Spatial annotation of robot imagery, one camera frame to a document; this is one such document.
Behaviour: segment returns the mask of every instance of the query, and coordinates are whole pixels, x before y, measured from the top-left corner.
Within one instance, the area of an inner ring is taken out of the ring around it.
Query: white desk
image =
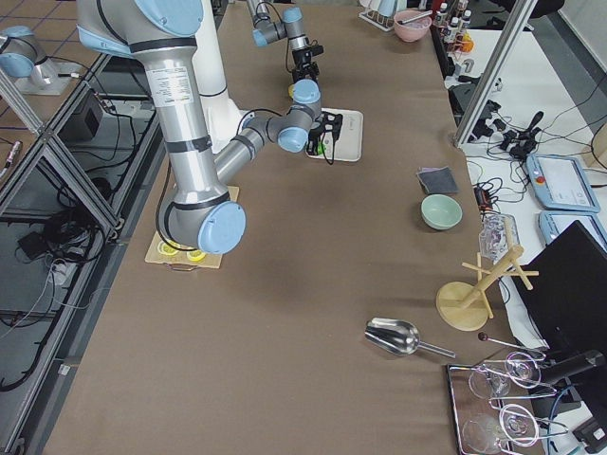
[[[460,64],[465,59],[473,59],[474,66],[467,75],[478,77],[487,66],[490,54],[499,39],[500,31],[471,30],[470,35],[474,40],[472,52],[469,54],[457,54],[453,58],[456,63]],[[544,112],[543,120],[538,126],[547,129],[548,132],[555,135],[568,135],[586,124],[586,121],[576,108],[560,115],[552,123],[559,114],[574,106],[575,103],[531,33],[525,32],[519,37],[514,51],[506,62],[505,69],[500,77],[504,85],[503,90],[492,93],[489,99],[502,105],[500,114],[506,119],[512,118],[510,122],[513,125],[526,128],[538,111]],[[592,89],[593,87],[588,87],[588,92],[590,93]],[[585,127],[574,133],[570,138],[579,142],[589,143],[592,136],[590,129]],[[538,140],[541,144],[536,153],[543,155],[573,155],[588,150],[588,147],[564,139],[554,139],[542,143],[549,138],[551,136],[547,134],[538,135]],[[514,165],[511,165],[507,161],[490,161],[487,159],[487,147],[490,147],[490,145],[487,145],[487,142],[491,143],[501,140],[502,136],[498,134],[490,139],[481,140],[484,143],[468,143],[462,147],[469,162],[475,163],[469,165],[470,179],[472,183],[477,183],[478,181],[487,181],[491,177],[502,177],[506,187],[510,187],[514,191],[520,191],[523,188],[523,184],[512,183],[510,178],[511,166]],[[508,155],[497,147],[491,149],[491,152],[497,154],[499,157],[508,158]],[[605,181],[605,175],[599,173],[588,174],[591,182]],[[597,190],[596,195],[601,206],[607,208],[606,191]],[[543,236],[538,227],[538,214],[543,208],[537,201],[530,185],[527,187],[527,192],[523,197],[516,192],[506,190],[500,191],[499,196],[502,200],[520,200],[520,202],[515,204],[498,203],[498,209],[501,213],[510,214],[516,218],[520,242],[524,247],[521,263],[527,264],[544,248]],[[604,226],[607,226],[607,209],[604,209],[598,215],[598,218]],[[511,295],[506,309],[512,333],[526,346],[539,346],[541,342],[538,341],[535,332],[530,326],[529,317],[521,298],[516,292],[516,288],[509,279],[506,279],[505,283]],[[570,428],[576,428],[589,417],[589,410],[585,405],[582,405],[580,409],[560,414],[557,420],[565,423]],[[559,449],[559,454],[567,454],[579,445],[573,434],[553,438],[553,441]],[[607,455],[607,449],[602,450],[600,454]]]

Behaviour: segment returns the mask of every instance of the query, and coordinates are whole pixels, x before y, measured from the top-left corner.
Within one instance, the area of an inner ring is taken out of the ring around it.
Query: ceramic bowl
[[[422,201],[421,216],[431,228],[445,230],[462,221],[462,208],[452,197],[432,194]]]
[[[398,36],[398,38],[405,43],[412,43],[413,41],[421,39],[426,33],[428,33],[428,30],[430,30],[432,18],[429,16],[422,17],[421,19],[409,24],[405,24],[404,26],[398,23],[398,21],[414,17],[420,12],[421,11],[418,9],[405,9],[395,14],[394,19],[396,36]]]

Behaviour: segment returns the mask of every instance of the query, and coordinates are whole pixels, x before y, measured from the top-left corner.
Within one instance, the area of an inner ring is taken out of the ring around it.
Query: pink bowl
[[[432,18],[426,16],[409,24],[402,26],[398,21],[403,21],[416,16],[421,11],[417,9],[405,9],[395,14],[395,33],[405,43],[412,43],[423,37],[432,24]]]

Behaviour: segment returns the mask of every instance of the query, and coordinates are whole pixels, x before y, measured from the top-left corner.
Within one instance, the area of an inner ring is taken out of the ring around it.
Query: green bowl
[[[432,194],[422,201],[421,216],[431,228],[445,230],[462,221],[462,208],[452,197]]]

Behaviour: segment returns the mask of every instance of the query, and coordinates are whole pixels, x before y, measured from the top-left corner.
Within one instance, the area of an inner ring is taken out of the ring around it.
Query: white tray
[[[322,110],[331,114],[343,115],[340,140],[335,147],[335,160],[358,161],[362,155],[362,113],[345,109],[323,108]],[[322,143],[324,145],[324,155],[331,159],[333,156],[333,139],[330,133],[325,135]],[[323,155],[308,156],[315,159],[324,159]]]

